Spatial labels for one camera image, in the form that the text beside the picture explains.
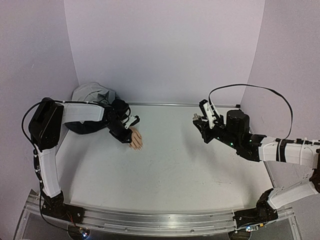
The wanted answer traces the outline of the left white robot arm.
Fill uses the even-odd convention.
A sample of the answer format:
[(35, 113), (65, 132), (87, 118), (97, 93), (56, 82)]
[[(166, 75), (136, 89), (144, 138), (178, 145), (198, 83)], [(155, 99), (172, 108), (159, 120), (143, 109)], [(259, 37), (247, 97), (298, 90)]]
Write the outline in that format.
[(31, 107), (34, 114), (23, 134), (33, 147), (33, 166), (40, 188), (49, 199), (62, 193), (56, 164), (56, 148), (62, 125), (66, 123), (101, 123), (123, 144), (132, 142), (132, 126), (140, 118), (131, 114), (130, 106), (116, 99), (112, 104), (90, 101), (62, 101), (49, 97)]

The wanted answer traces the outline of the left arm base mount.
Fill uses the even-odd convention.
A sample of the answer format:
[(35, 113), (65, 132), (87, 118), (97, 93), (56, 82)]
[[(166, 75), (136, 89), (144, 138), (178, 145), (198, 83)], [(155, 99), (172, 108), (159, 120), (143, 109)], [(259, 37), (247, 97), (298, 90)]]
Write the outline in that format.
[(65, 203), (63, 191), (53, 197), (49, 197), (42, 191), (40, 196), (44, 200), (40, 205), (40, 212), (43, 215), (73, 224), (81, 224), (83, 222), (85, 209)]

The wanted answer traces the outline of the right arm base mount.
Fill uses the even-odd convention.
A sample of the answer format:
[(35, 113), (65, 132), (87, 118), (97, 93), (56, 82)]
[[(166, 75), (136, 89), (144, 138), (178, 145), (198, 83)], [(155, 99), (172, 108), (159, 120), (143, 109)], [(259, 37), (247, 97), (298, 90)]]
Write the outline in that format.
[(266, 190), (256, 202), (254, 208), (237, 210), (234, 212), (233, 219), (236, 223), (236, 228), (240, 229), (246, 226), (266, 224), (270, 221), (278, 219), (278, 212), (268, 203), (269, 195), (273, 188)]

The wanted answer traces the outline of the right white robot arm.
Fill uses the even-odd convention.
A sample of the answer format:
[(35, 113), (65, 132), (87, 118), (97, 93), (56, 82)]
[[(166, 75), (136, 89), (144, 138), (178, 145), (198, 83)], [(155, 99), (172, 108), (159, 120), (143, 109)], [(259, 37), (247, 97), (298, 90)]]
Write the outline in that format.
[(295, 140), (269, 137), (250, 132), (250, 117), (241, 110), (229, 110), (226, 122), (216, 117), (211, 110), (204, 115), (194, 114), (192, 122), (201, 133), (203, 141), (211, 140), (233, 148), (238, 156), (253, 162), (277, 162), (301, 165), (313, 170), (311, 175), (298, 182), (267, 191), (262, 200), (273, 210), (317, 195), (320, 192), (320, 142), (297, 138)]

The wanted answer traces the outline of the clear nail polish bottle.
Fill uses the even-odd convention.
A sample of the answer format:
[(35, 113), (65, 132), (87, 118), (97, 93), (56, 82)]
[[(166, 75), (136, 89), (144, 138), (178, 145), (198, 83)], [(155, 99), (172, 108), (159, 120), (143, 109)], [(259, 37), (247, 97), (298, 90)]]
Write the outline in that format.
[(193, 117), (192, 117), (192, 120), (193, 121), (202, 121), (202, 116), (198, 115), (197, 113), (194, 113)]

